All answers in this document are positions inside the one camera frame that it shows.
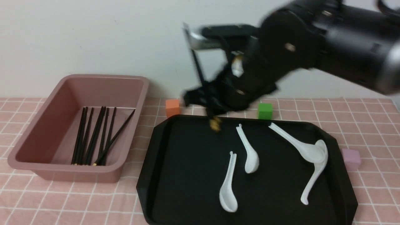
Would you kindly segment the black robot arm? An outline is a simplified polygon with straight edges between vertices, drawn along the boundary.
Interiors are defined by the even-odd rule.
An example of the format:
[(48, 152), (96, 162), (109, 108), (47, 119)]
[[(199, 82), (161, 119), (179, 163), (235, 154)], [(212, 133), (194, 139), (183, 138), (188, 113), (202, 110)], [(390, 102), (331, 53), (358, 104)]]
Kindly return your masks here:
[(185, 91), (185, 107), (213, 118), (246, 110), (299, 69), (317, 69), (383, 95), (399, 93), (399, 10), (378, 12), (341, 0), (293, 0), (258, 27), (223, 24), (185, 34), (201, 85)]

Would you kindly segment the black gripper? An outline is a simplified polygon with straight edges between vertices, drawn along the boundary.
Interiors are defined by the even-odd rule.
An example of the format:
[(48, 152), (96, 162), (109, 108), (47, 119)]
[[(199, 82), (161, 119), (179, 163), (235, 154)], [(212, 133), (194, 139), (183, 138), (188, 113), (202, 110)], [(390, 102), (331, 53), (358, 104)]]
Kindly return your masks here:
[(193, 30), (187, 23), (183, 25), (192, 50), (244, 50), (221, 83), (206, 82), (183, 92), (184, 106), (200, 105), (208, 117), (246, 109), (257, 98), (275, 91), (276, 82), (288, 73), (313, 66), (313, 50), (301, 40), (256, 38), (258, 27), (248, 24), (208, 25)]

